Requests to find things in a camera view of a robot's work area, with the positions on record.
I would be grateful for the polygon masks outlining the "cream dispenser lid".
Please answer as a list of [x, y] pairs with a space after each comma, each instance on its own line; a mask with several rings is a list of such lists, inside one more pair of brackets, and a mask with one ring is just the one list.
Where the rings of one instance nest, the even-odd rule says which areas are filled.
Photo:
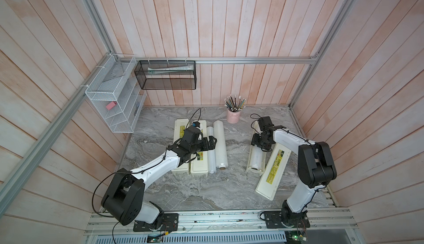
[[256, 192], [268, 200], [274, 200], [284, 170], [292, 153], [287, 147], [276, 143], [262, 174]]

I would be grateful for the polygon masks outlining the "thick plastic wrap roll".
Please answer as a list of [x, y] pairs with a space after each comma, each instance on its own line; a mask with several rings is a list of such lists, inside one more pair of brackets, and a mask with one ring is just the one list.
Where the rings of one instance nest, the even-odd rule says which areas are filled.
[[215, 147], [216, 166], [220, 170], [228, 168], [227, 149], [224, 134], [224, 124], [222, 121], [215, 121], [213, 124], [214, 137], [217, 139]]

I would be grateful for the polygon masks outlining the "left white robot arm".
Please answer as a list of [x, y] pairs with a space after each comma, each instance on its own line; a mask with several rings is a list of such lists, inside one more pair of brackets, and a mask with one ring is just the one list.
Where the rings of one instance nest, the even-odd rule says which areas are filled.
[[144, 201], [146, 189], [166, 173], [195, 160], [200, 152], [214, 150], [217, 142], [212, 135], [204, 136], [194, 123], [158, 158], [133, 170], [122, 168], [114, 172], [101, 206], [123, 226], [138, 221], [158, 230], [164, 212], [155, 203]]

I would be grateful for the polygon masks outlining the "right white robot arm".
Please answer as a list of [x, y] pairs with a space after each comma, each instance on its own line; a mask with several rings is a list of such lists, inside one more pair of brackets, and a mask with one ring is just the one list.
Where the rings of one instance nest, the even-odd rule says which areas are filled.
[[317, 192], [337, 177], [329, 145], [301, 137], [282, 125], [274, 125], [270, 117], [252, 114], [251, 118], [254, 120], [251, 124], [254, 134], [250, 158], [264, 160], [266, 153], [271, 152], [256, 192], [268, 200], [275, 198], [291, 154], [298, 157], [297, 172], [300, 179], [280, 211], [263, 211], [259, 218], [266, 222], [269, 229], [309, 227], [307, 206]]

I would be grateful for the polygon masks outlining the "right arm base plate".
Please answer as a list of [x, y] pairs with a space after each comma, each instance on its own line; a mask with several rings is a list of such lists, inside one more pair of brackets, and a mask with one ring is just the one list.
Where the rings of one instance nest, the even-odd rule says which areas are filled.
[[259, 217], [265, 221], [268, 229], [304, 229], [310, 227], [307, 211], [302, 213], [292, 213], [290, 210], [288, 212], [263, 211]]

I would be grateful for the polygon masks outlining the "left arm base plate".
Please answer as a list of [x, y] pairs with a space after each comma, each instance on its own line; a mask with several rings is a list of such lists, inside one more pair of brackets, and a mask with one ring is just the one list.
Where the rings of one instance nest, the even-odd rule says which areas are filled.
[[136, 220], [133, 231], [142, 233], [171, 233], [177, 231], [178, 222], [178, 213], [164, 213], [160, 214], [152, 224]]

